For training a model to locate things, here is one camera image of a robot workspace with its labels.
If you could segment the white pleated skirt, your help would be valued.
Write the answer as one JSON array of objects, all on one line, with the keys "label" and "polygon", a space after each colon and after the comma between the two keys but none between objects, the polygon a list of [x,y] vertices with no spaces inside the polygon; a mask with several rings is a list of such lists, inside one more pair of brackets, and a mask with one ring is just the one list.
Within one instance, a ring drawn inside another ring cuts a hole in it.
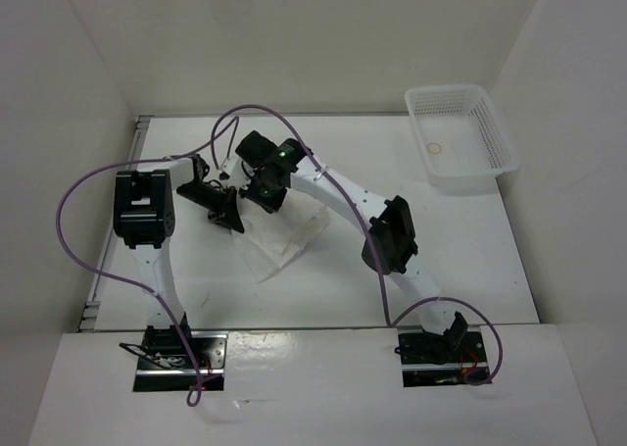
[{"label": "white pleated skirt", "polygon": [[244,199],[239,212],[244,232],[233,231],[233,243],[257,283],[289,265],[330,222],[326,206],[298,191],[289,191],[274,214]]}]

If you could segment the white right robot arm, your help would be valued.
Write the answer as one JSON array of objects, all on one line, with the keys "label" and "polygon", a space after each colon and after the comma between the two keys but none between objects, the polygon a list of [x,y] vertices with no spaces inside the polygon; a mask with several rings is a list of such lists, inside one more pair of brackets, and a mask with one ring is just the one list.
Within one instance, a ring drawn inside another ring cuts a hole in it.
[{"label": "white right robot arm", "polygon": [[408,355],[442,365],[462,350],[468,323],[461,313],[453,313],[442,303],[439,287],[420,261],[407,200],[400,196],[386,199],[332,174],[294,138],[277,145],[254,130],[235,153],[248,178],[239,191],[241,197],[268,213],[280,209],[289,189],[314,198],[361,232],[362,260],[380,281],[389,276],[410,298],[427,301],[422,317],[426,339],[408,349]]}]

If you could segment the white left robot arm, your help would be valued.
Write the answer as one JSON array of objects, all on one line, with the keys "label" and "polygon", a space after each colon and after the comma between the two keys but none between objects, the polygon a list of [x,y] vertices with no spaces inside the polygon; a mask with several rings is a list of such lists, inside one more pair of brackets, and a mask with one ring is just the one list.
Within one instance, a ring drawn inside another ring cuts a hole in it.
[{"label": "white left robot arm", "polygon": [[209,171],[204,159],[194,154],[154,168],[119,172],[115,182],[114,232],[130,251],[146,299],[143,345],[177,368],[192,361],[195,343],[177,296],[170,260],[176,224],[174,196],[206,209],[211,223],[244,231],[236,188],[206,180]]}]

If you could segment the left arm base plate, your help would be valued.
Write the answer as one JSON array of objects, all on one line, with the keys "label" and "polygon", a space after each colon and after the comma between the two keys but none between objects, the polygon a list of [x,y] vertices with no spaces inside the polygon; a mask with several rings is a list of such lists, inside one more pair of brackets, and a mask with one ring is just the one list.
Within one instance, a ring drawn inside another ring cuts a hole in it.
[{"label": "left arm base plate", "polygon": [[[226,332],[194,331],[189,340],[203,379],[202,390],[222,391],[228,335]],[[150,348],[148,342],[121,342],[119,347],[136,359],[134,392],[183,392],[196,383],[196,370],[184,348]]]}]

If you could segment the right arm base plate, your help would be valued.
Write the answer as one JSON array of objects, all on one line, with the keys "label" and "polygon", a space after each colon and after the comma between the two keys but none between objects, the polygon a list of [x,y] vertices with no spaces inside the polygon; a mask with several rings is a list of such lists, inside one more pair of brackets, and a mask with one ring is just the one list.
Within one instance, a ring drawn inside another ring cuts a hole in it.
[{"label": "right arm base plate", "polygon": [[483,382],[491,373],[483,336],[477,327],[472,327],[453,351],[437,346],[435,335],[402,330],[398,332],[394,352],[401,363],[404,388]]}]

